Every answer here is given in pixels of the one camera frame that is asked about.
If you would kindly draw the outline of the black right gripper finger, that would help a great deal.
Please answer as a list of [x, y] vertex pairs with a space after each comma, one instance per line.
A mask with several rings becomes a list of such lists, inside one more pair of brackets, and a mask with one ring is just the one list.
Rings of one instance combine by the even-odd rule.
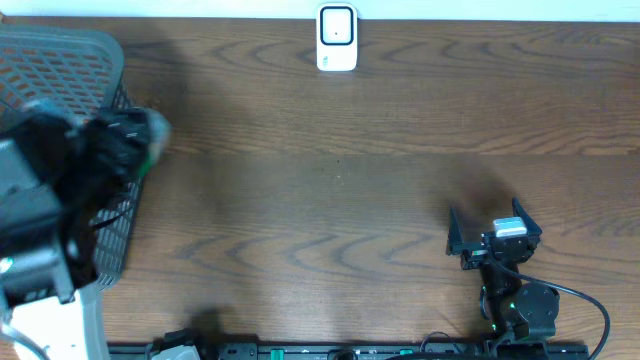
[[540, 237], [542, 235], [542, 229], [524, 210], [523, 206], [516, 197], [512, 198], [512, 211], [515, 217], [519, 217], [523, 221], [527, 229], [527, 234], [529, 236]]
[[449, 209], [449, 230], [446, 245], [447, 255], [460, 255], [464, 250], [464, 239], [459, 219], [454, 208]]

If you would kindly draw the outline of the white jar green lid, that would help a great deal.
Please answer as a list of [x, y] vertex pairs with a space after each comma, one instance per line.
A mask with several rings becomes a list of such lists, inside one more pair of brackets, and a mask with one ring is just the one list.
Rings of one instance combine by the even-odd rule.
[[169, 142], [172, 129], [169, 121], [160, 112], [145, 108], [143, 113], [147, 119], [150, 141], [147, 146], [147, 159], [139, 170], [140, 177], [145, 177], [157, 164]]

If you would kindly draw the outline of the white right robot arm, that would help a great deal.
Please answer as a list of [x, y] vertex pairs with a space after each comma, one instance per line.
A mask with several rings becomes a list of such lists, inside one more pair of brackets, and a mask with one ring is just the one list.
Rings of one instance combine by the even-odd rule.
[[446, 254], [460, 258], [463, 270], [479, 270], [482, 316], [508, 342], [544, 341], [556, 334], [559, 293], [520, 278], [518, 266], [534, 254], [542, 229], [512, 200], [513, 215], [496, 219], [493, 229], [478, 233], [455, 209], [449, 212]]

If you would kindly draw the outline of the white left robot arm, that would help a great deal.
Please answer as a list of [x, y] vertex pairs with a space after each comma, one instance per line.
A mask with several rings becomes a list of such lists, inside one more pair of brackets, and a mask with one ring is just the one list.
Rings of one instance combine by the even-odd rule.
[[1, 339], [22, 359], [107, 359], [93, 259], [97, 221], [158, 161], [157, 111], [89, 119], [32, 105], [1, 135]]

